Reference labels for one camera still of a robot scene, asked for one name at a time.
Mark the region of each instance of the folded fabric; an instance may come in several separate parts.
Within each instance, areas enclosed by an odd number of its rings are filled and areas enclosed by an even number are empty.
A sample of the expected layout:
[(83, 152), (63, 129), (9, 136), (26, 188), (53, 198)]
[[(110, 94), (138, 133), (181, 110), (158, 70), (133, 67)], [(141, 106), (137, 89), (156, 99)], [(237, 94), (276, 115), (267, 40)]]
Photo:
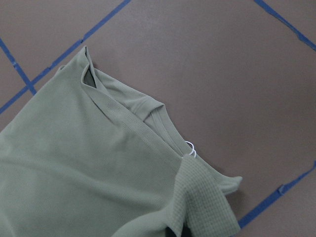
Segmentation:
[(84, 46), (0, 133), (1, 237), (229, 237), (241, 177), (190, 155), (165, 104)]

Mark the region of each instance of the blue line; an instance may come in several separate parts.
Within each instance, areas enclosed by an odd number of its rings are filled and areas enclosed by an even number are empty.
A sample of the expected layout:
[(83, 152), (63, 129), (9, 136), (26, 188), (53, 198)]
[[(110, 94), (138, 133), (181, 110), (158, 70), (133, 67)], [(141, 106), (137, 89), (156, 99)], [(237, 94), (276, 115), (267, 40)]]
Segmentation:
[(274, 11), (269, 5), (267, 5), (262, 0), (254, 0), (259, 6), (261, 6), (265, 11), (278, 20), (280, 20), (282, 23), (284, 23), (288, 28), (290, 28), (298, 37), (299, 40), (307, 44), (309, 47), (311, 47), (313, 50), (316, 51), (316, 45), (311, 42), (305, 35), (303, 35), (301, 32), (299, 32), (294, 26), (292, 26), (287, 20), (285, 20), (280, 14), (278, 14), (276, 11)]
[(20, 67), (20, 65), (15, 61), (14, 57), (10, 53), (10, 50), (6, 47), (6, 45), (4, 44), (4, 42), (2, 41), (1, 38), (0, 38), (0, 47), (2, 48), (2, 50), (4, 51), (4, 53), (6, 54), (6, 56), (10, 60), (11, 64), (13, 65), (13, 67), (15, 68), (15, 70), (18, 72), (18, 74), (20, 75), (20, 77), (24, 81), (24, 83), (26, 84), (27, 88), (31, 91), (31, 93), (33, 95), (35, 95), (36, 94), (36, 90), (35, 90), (34, 86), (31, 84), (30, 80), (25, 75), (25, 73), (22, 70), (22, 68)]
[(28, 91), (27, 86), (25, 86), (22, 90), (20, 90), (15, 96), (13, 96), (8, 102), (6, 102), (0, 108), (0, 114), (2, 114), (10, 105), (12, 105), (17, 99), (19, 99), (25, 92)]
[(40, 74), (38, 74), (33, 80), (32, 85), (36, 84), (40, 79), (47, 75), (53, 68), (55, 68), (62, 60), (64, 60), (69, 54), (71, 54), (79, 45), (93, 35), (98, 29), (100, 29), (105, 23), (107, 23), (113, 16), (115, 16), (120, 10), (122, 10), (131, 0), (124, 0), (116, 8), (114, 8), (106, 17), (104, 17), (98, 24), (89, 30), (82, 39), (77, 40), (72, 46), (70, 46), (62, 55), (60, 55), (52, 64), (45, 68)]
[(255, 219), (259, 214), (261, 214), (265, 209), (267, 209), (276, 200), (282, 197), (286, 192), (288, 192), (292, 187), (294, 187), (298, 182), (300, 182), (306, 175), (312, 172), (315, 168), (316, 168), (316, 160), (314, 161), (314, 165), (310, 170), (301, 174), (298, 178), (296, 178), (292, 182), (285, 185), (281, 185), (277, 190), (275, 190), (266, 199), (264, 199), (261, 203), (259, 203), (259, 205), (257, 205), (253, 210), (251, 210), (248, 214), (242, 217), (238, 221), (240, 228), (244, 228), (246, 225), (248, 225), (253, 219)]

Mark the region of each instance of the cloth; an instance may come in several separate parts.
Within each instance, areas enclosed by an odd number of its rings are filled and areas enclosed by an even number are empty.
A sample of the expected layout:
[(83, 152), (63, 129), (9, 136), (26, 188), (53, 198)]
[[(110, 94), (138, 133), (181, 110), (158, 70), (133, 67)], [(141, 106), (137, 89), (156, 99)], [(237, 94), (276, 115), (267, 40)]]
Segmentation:
[(228, 237), (242, 178), (190, 155), (165, 104), (84, 46), (0, 133), (1, 237)]

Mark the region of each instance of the blue tape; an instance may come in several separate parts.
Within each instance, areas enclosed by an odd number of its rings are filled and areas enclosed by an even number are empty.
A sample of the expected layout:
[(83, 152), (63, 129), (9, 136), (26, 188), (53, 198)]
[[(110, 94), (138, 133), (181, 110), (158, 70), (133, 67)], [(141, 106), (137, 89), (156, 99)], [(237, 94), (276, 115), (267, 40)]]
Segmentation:
[(4, 44), (4, 42), (2, 41), (1, 38), (0, 38), (0, 47), (2, 48), (2, 50), (4, 51), (4, 53), (6, 54), (6, 56), (10, 60), (11, 64), (13, 65), (13, 67), (15, 68), (15, 70), (18, 72), (18, 74), (20, 75), (20, 77), (24, 81), (24, 83), (26, 84), (27, 88), (31, 91), (31, 93), (33, 95), (35, 95), (36, 94), (36, 90), (35, 90), (34, 86), (31, 84), (30, 80), (25, 75), (25, 73), (22, 70), (22, 68), (20, 67), (20, 65), (15, 61), (14, 57), (10, 53), (10, 50), (6, 47), (6, 45)]
[(292, 187), (294, 187), (298, 182), (300, 182), (306, 175), (312, 172), (316, 168), (316, 161), (314, 161), (313, 167), (307, 172), (301, 174), (298, 178), (292, 182), (281, 185), (277, 190), (270, 194), (266, 199), (264, 199), (259, 205), (257, 205), (253, 210), (241, 218), (238, 223), (240, 228), (244, 228), (248, 225), (253, 219), (255, 219), (259, 214), (261, 214), (265, 209), (267, 209), (271, 204), (276, 200), (282, 197), (286, 192), (288, 192)]
[(69, 54), (71, 54), (79, 45), (93, 35), (98, 29), (100, 29), (105, 23), (107, 23), (113, 16), (115, 16), (120, 10), (123, 9), (131, 0), (124, 0), (116, 8), (114, 8), (106, 17), (104, 17), (98, 24), (89, 30), (82, 39), (77, 40), (72, 46), (70, 46), (62, 55), (60, 55), (52, 64), (45, 68), (40, 74), (38, 74), (33, 80), (32, 85), (36, 84), (40, 79), (46, 76), (53, 68), (55, 68), (61, 61), (63, 61)]
[(311, 47), (313, 50), (316, 51), (316, 45), (311, 42), (305, 35), (303, 35), (301, 32), (299, 32), (294, 26), (292, 26), (287, 20), (285, 20), (280, 14), (278, 14), (276, 11), (274, 11), (269, 5), (267, 5), (262, 0), (254, 0), (259, 6), (261, 6), (265, 11), (278, 20), (280, 20), (282, 23), (284, 23), (288, 28), (290, 28), (298, 37), (299, 40), (307, 44), (309, 47)]
[(28, 87), (25, 86), (22, 90), (20, 90), (15, 96), (13, 96), (8, 102), (6, 102), (0, 108), (0, 114), (2, 114), (10, 105), (12, 105), (17, 99), (19, 99), (25, 92), (28, 91)]

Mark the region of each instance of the drawstring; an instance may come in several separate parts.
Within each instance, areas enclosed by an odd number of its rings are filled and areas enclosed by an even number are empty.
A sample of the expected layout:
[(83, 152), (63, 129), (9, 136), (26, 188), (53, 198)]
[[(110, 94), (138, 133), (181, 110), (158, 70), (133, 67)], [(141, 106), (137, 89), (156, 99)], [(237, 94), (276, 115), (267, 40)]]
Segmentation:
[(192, 146), (192, 151), (189, 153), (189, 155), (192, 155), (194, 153), (194, 158), (196, 158), (197, 152), (194, 150), (194, 145), (191, 142), (188, 142), (188, 141), (185, 141), (185, 142)]

